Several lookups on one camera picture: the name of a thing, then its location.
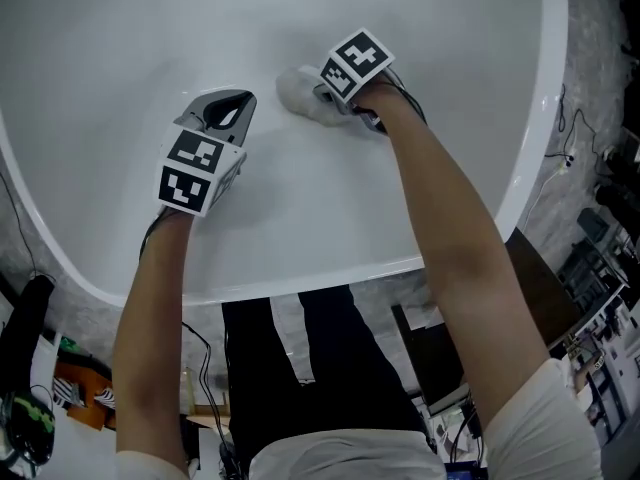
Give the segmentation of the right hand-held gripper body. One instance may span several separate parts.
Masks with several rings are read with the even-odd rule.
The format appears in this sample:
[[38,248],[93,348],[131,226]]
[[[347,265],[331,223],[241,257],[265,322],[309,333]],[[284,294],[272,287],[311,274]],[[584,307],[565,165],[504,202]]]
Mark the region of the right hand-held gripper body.
[[333,95],[333,104],[344,116],[358,116],[372,131],[385,132],[379,116],[357,106],[353,98],[380,74],[384,82],[400,88],[400,79],[391,69],[395,56],[369,30],[361,28],[329,51],[320,70],[319,84],[326,85]]

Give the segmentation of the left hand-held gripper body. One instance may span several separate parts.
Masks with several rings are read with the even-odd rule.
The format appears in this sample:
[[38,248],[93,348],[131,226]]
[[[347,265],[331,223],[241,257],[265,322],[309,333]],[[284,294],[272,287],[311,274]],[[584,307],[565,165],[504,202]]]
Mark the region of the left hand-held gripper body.
[[242,146],[217,137],[212,128],[172,124],[157,164],[154,195],[159,204],[204,217],[230,189],[246,161]]

